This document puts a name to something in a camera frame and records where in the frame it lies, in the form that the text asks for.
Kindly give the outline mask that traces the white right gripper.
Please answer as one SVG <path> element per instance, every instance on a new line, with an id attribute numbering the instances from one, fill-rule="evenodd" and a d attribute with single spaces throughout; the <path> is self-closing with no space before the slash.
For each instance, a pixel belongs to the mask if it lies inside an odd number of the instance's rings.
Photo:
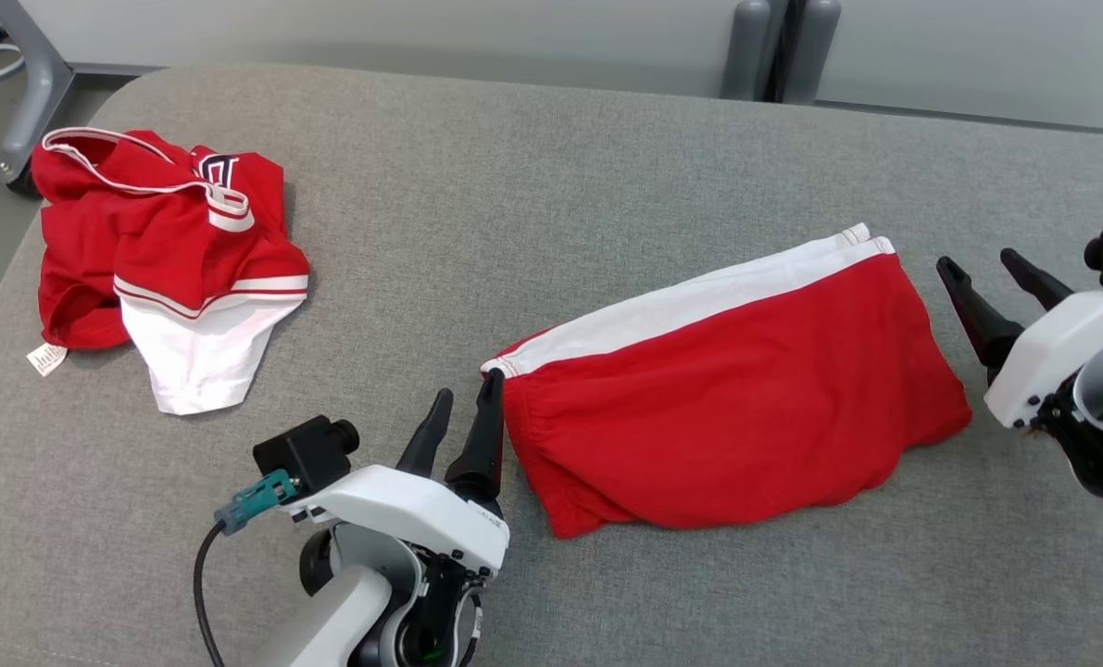
<path id="1" fill-rule="evenodd" d="M 984 404 L 1002 426 L 1014 428 L 1036 415 L 1030 397 L 1058 392 L 1103 349 L 1103 291 L 1074 293 L 1013 248 L 1000 250 L 1000 261 L 1047 311 L 1029 329 L 996 311 L 953 258 L 939 258 L 938 275 L 990 384 Z"/>

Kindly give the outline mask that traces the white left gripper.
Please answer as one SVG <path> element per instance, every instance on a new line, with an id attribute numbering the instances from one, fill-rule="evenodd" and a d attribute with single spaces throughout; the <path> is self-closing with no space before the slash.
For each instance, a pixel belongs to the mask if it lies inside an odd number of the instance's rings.
<path id="1" fill-rule="evenodd" d="M 496 507 L 503 472 L 505 374 L 491 369 L 476 395 L 465 447 L 446 469 L 445 485 L 429 480 L 451 418 L 454 392 L 440 389 L 394 470 L 371 464 L 350 472 L 283 512 L 314 523 L 349 521 L 430 550 L 454 556 L 465 569 L 496 575 L 508 550 L 508 525 Z"/>

